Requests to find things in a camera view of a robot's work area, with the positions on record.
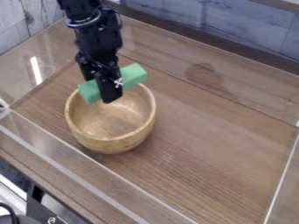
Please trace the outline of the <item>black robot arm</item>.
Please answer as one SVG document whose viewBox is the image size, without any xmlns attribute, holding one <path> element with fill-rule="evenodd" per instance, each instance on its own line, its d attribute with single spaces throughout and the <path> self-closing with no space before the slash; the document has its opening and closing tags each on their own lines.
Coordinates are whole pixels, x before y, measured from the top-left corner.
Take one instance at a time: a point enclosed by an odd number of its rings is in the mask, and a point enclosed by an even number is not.
<svg viewBox="0 0 299 224">
<path fill-rule="evenodd" d="M 75 60 L 87 81 L 95 80 L 104 103 L 123 96 L 118 51 L 123 47 L 123 19 L 102 0 L 56 0 L 79 49 Z"/>
</svg>

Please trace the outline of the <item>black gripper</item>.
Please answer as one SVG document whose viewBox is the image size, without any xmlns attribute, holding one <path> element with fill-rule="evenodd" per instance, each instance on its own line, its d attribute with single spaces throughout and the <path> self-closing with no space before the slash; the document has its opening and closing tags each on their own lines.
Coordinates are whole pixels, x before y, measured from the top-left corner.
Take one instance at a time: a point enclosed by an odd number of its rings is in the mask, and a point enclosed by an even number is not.
<svg viewBox="0 0 299 224">
<path fill-rule="evenodd" d="M 104 103 L 123 96 L 118 51 L 123 46 L 123 19 L 112 8 L 75 8 L 72 29 L 79 52 L 75 60 L 86 81 L 96 78 Z"/>
</svg>

